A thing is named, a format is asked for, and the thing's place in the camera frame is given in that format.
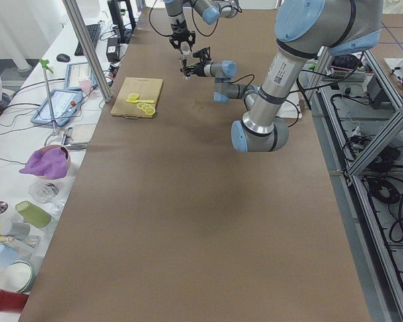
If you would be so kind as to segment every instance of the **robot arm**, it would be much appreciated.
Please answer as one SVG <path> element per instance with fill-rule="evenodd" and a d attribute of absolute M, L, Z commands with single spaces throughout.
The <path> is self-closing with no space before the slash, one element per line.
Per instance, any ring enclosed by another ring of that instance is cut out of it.
<path fill-rule="evenodd" d="M 275 25 L 279 50 L 258 95 L 232 125 L 239 152 L 270 152 L 285 145 L 288 128 L 276 115 L 306 61 L 321 47 L 331 55 L 374 47 L 380 38 L 382 0 L 287 0 Z"/>
<path fill-rule="evenodd" d="M 208 25 L 212 25 L 220 17 L 233 18 L 240 11 L 238 0 L 165 0 L 164 2 L 173 32 L 169 38 L 170 43 L 174 49 L 181 52 L 186 47 L 191 50 L 195 44 L 195 32 L 188 30 L 183 14 L 184 4 L 189 3 Z"/>
<path fill-rule="evenodd" d="M 245 102 L 248 112 L 232 124 L 232 143 L 239 152 L 270 152 L 286 144 L 288 128 L 277 114 L 303 66 L 321 47 L 328 47 L 333 56 L 352 54 L 374 47 L 381 34 L 382 0 L 287 0 L 275 24 L 279 50 L 258 89 L 230 81 L 236 72 L 233 62 L 215 63 L 208 55 L 208 59 L 187 66 L 184 56 L 195 44 L 195 33 L 187 29 L 185 3 L 213 24 L 219 17 L 240 12 L 238 1 L 165 0 L 165 4 L 173 30 L 170 42 L 182 54 L 183 74 L 214 77 L 215 101 Z"/>

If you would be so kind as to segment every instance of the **green cup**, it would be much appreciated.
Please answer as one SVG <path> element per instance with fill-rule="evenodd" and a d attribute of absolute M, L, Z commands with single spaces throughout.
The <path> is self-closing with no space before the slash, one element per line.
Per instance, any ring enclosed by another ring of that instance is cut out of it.
<path fill-rule="evenodd" d="M 22 217 L 34 227 L 44 228 L 51 222 L 51 215 L 42 208 L 33 205 L 29 201 L 22 201 L 15 206 Z"/>

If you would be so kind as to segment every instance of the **tablet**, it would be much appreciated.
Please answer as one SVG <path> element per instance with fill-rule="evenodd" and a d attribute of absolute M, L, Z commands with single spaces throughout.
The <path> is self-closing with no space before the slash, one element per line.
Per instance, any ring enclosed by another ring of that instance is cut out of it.
<path fill-rule="evenodd" d="M 79 83 L 81 81 L 90 80 L 92 86 L 97 85 L 91 67 L 87 62 L 80 62 L 76 64 L 67 64 L 66 76 L 64 78 L 64 88 L 73 91 L 80 91 Z"/>
<path fill-rule="evenodd" d="M 51 92 L 52 107 L 57 126 L 62 127 L 70 120 L 78 107 L 81 106 L 82 100 L 83 96 L 80 91 L 54 89 Z M 52 125 L 48 98 L 38 108 L 31 121 L 34 124 Z"/>

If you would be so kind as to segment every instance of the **computer mouse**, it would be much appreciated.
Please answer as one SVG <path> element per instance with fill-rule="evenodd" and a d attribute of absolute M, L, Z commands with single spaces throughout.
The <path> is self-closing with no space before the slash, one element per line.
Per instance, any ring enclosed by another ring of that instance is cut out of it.
<path fill-rule="evenodd" d="M 70 62 L 70 56 L 66 54 L 58 54 L 56 55 L 56 59 L 59 62 Z"/>

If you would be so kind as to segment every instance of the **blue cup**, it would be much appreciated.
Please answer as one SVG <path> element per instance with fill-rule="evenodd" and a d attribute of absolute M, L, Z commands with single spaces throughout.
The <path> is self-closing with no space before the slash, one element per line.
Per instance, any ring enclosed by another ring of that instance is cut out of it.
<path fill-rule="evenodd" d="M 0 268 L 6 268 L 19 257 L 19 254 L 12 247 L 0 243 Z"/>

